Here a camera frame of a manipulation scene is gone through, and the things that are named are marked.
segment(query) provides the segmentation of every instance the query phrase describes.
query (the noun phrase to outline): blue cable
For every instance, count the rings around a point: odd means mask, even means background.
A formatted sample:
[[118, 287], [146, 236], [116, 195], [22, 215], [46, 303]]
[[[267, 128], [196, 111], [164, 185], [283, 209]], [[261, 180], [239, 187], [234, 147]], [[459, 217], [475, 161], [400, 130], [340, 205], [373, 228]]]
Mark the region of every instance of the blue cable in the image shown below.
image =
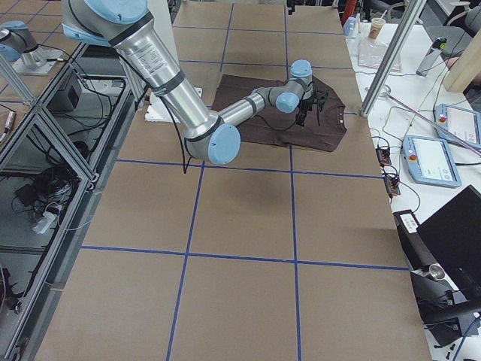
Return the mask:
[[467, 334], [471, 330], [471, 327], [474, 326], [476, 321], [481, 320], [481, 316], [476, 317], [473, 322], [469, 325], [469, 327], [466, 329], [466, 332], [464, 333], [463, 339], [461, 340], [461, 343], [459, 344], [458, 350], [456, 350], [456, 353], [454, 354], [454, 357], [452, 358], [452, 361], [456, 361], [456, 357], [458, 357], [459, 351], [461, 350], [461, 347], [463, 347], [464, 341], [466, 341]]

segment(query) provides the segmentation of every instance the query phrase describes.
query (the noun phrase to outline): table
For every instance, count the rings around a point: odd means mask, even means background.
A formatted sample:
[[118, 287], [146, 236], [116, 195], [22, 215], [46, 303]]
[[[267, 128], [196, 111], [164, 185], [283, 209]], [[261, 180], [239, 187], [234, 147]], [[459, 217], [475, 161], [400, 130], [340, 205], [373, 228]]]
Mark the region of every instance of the table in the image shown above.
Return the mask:
[[36, 360], [429, 359], [337, 11], [184, 2], [174, 35], [208, 105], [221, 72], [309, 59], [347, 135], [183, 175], [172, 126], [139, 114]]
[[[367, 23], [363, 26], [365, 27], [365, 30], [367, 30], [370, 25]], [[395, 24], [386, 24], [383, 27], [378, 40], [382, 42], [388, 42], [389, 39], [392, 38], [395, 29]], [[353, 51], [355, 40], [348, 39], [347, 43], [349, 45], [351, 54], [352, 66], [357, 72], [356, 80], [358, 82], [359, 92], [361, 93], [361, 97], [364, 98], [366, 94], [365, 88], [371, 85], [374, 75], [362, 74], [361, 71], [375, 73], [375, 70], [358, 66], [357, 56], [355, 55], [355, 51]], [[425, 30], [422, 28], [422, 26], [415, 25], [403, 50], [401, 51], [401, 73], [392, 72], [386, 81], [386, 84], [392, 89], [392, 95], [412, 108], [429, 110], [426, 112], [423, 111], [422, 113], [430, 119], [433, 119], [433, 114], [430, 112], [430, 110], [432, 110], [434, 106], [438, 90], [440, 90], [440, 92], [436, 104], [459, 103], [458, 106], [471, 109], [469, 103], [465, 100], [465, 97], [462, 95], [462, 93], [448, 93], [443, 87], [440, 88], [442, 79], [447, 72], [447, 69], [444, 66], [441, 58], [435, 62], [435, 65], [439, 65], [430, 70], [427, 77], [419, 77], [417, 75], [398, 76], [415, 74], [419, 63], [421, 62], [430, 45], [431, 40], [426, 34]], [[391, 116], [389, 117], [389, 121], [386, 123], [389, 110], [395, 105], [397, 104], [389, 101], [388, 99], [377, 100], [368, 117], [372, 136], [380, 135], [384, 137], [393, 147], [398, 147], [401, 145], [401, 143], [398, 139], [391, 135], [403, 138], [404, 134], [407, 132], [409, 135], [424, 135], [437, 138], [435, 129], [422, 120], [415, 119], [412, 126], [409, 127], [412, 115], [409, 112], [402, 111], [400, 109], [393, 109]], [[387, 130], [391, 135], [383, 131], [385, 124], [387, 124], [385, 130]], [[373, 140], [374, 144], [377, 145], [378, 138], [374, 138]], [[450, 149], [456, 162], [479, 162], [479, 158], [476, 158], [476, 156], [468, 150], [452, 145], [450, 145]], [[404, 161], [400, 160], [399, 150], [400, 149], [398, 148], [392, 149], [392, 163], [395, 165], [396, 169], [399, 170], [401, 180], [408, 186], [412, 187], [420, 196], [421, 203], [419, 210], [416, 212], [416, 217], [420, 223], [428, 219], [434, 212], [445, 205], [456, 194], [461, 192], [461, 190], [463, 190], [467, 185], [473, 184], [475, 188], [481, 190], [481, 166], [479, 165], [472, 167], [458, 167], [458, 172], [462, 180], [462, 185], [459, 188], [449, 189], [416, 184], [412, 181], [412, 178], [405, 167]], [[405, 209], [416, 209], [418, 206], [418, 199], [414, 192], [406, 188], [404, 185], [400, 185], [400, 187], [401, 195], [393, 198], [391, 204], [392, 211], [395, 212]], [[432, 346], [432, 344], [435, 343], [435, 340], [432, 338], [432, 335], [429, 332], [427, 332], [427, 336]], [[476, 358], [474, 355], [479, 356], [481, 354], [481, 345], [479, 345], [480, 339], [480, 337], [468, 338], [466, 345], [463, 346], [464, 351], [461, 353], [460, 357], [473, 356]], [[440, 359], [441, 357], [446, 356], [446, 350], [439, 350], [431, 347], [431, 355], [434, 359]]]

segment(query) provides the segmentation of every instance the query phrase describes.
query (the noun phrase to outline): white label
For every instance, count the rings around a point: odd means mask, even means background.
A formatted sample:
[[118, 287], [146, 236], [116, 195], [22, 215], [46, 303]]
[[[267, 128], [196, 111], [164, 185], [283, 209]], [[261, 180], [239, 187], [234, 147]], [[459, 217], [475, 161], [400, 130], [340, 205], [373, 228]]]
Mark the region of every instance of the white label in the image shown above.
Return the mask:
[[402, 214], [401, 220], [409, 233], [416, 233], [418, 223], [416, 223], [412, 214]]
[[453, 181], [443, 143], [428, 139], [414, 139], [421, 175], [439, 181]]
[[164, 66], [167, 66], [167, 62], [153, 44], [146, 44], [133, 53], [131, 57], [134, 58], [136, 64], [139, 65], [138, 70], [145, 77], [153, 77], [159, 73]]
[[476, 120], [470, 111], [448, 107], [448, 130], [457, 137], [477, 143]]

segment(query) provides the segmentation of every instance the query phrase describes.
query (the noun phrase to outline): computer monitor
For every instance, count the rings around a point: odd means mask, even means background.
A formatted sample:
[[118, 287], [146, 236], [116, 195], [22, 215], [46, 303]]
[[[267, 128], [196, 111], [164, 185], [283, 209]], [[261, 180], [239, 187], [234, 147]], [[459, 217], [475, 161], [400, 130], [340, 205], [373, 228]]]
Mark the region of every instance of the computer monitor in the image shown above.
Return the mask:
[[481, 194], [468, 186], [418, 233], [466, 299], [481, 297]]

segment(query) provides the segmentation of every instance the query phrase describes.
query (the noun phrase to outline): red object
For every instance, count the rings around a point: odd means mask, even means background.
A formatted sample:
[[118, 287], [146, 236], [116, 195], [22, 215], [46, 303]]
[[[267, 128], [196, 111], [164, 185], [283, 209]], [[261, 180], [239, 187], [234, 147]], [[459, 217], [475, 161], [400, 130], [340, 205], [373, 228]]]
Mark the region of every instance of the red object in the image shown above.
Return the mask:
[[358, 0], [347, 0], [346, 7], [344, 8], [343, 19], [340, 21], [342, 26], [347, 21], [349, 17], [354, 14], [355, 5], [358, 3]]

